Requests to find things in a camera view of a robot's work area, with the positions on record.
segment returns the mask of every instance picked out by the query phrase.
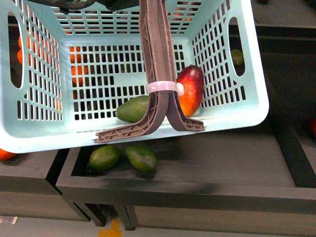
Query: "plastic basket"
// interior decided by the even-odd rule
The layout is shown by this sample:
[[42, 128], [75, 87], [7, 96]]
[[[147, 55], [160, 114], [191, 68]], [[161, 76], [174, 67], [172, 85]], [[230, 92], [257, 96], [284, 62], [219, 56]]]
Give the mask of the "plastic basket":
[[[269, 103], [249, 0], [166, 2], [177, 73], [190, 64], [204, 72], [204, 97], [193, 118], [205, 132], [257, 125]], [[117, 12], [95, 3], [63, 14], [26, 0], [0, 2], [19, 23], [23, 46], [22, 86], [10, 79], [9, 40], [0, 35], [0, 146], [16, 153], [94, 145], [96, 132], [125, 125], [116, 108], [146, 94], [138, 28], [139, 7]], [[237, 76], [228, 25], [237, 18], [245, 72]], [[28, 39], [34, 49], [27, 47]], [[72, 66], [86, 69], [72, 75]], [[82, 78], [82, 84], [73, 83]], [[121, 141], [193, 134], [175, 131], [165, 119], [150, 135]]]

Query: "white zip tie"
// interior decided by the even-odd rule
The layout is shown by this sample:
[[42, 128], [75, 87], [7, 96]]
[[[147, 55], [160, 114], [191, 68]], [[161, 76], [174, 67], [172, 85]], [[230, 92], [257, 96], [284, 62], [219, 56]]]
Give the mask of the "white zip tie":
[[168, 81], [168, 80], [155, 81], [147, 85], [148, 94], [156, 92], [156, 91], [161, 91], [161, 90], [173, 90], [173, 91], [177, 91], [179, 96], [184, 95], [183, 85], [181, 83], [177, 83], [174, 81]]

